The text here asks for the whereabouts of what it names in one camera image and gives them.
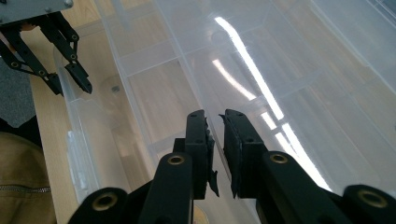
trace brown fabric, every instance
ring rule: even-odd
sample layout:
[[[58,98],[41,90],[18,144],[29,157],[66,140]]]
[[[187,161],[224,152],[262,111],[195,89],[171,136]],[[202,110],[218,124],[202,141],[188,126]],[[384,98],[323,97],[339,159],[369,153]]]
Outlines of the brown fabric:
[[[49,187],[44,155],[35,144],[0,133],[0,186]],[[56,223],[51,193],[0,190],[0,224]]]

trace zipper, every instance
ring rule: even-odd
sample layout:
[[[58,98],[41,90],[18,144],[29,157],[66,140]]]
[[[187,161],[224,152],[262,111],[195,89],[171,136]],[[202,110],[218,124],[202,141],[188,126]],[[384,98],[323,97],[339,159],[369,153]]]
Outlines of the zipper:
[[[19,186],[19,185],[3,185],[3,186],[0,186],[0,190],[17,191],[17,192],[22,192],[22,193],[48,193],[48,192],[50,192],[50,187],[31,189],[31,188],[28,188],[25,186]]]

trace wooden table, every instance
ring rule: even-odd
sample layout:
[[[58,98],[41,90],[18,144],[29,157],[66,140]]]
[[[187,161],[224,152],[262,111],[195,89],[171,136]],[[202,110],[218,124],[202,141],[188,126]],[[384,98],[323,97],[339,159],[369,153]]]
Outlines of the wooden table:
[[[100,20],[93,0],[75,0],[63,14],[74,28]],[[22,32],[22,37],[48,71],[55,72],[53,45],[40,30]],[[58,223],[67,223],[78,203],[67,162],[66,133],[71,127],[64,98],[54,95],[41,78],[31,77],[31,85],[56,217]]]

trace gray floor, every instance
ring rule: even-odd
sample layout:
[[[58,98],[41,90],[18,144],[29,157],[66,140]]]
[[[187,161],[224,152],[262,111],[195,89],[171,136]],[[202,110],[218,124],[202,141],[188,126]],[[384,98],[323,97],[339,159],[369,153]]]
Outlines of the gray floor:
[[[35,115],[29,76],[10,69],[0,59],[0,118],[13,127]]]

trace transparent plastic container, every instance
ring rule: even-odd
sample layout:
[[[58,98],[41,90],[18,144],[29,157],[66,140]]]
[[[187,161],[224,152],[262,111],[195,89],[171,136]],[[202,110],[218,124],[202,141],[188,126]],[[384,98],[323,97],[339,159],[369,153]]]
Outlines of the transparent plastic container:
[[[396,197],[396,81],[387,73],[396,65],[377,63],[393,57],[396,30],[377,5],[356,3],[383,19],[376,26],[386,32],[372,38],[388,41],[362,49],[364,40],[343,38],[343,29],[335,32],[336,24],[319,13],[332,5],[327,1],[95,2],[103,27],[78,30],[92,95],[57,61],[80,199],[149,181],[174,139],[184,137],[187,115],[200,108],[219,170],[220,198],[209,190],[196,201],[210,223],[258,222],[254,201],[231,194],[221,152],[219,114],[226,108],[245,113],[270,150],[292,155],[319,186],[342,194],[348,185],[366,184]],[[328,9],[326,15],[342,16]],[[372,32],[370,20],[354,22],[363,37]]]

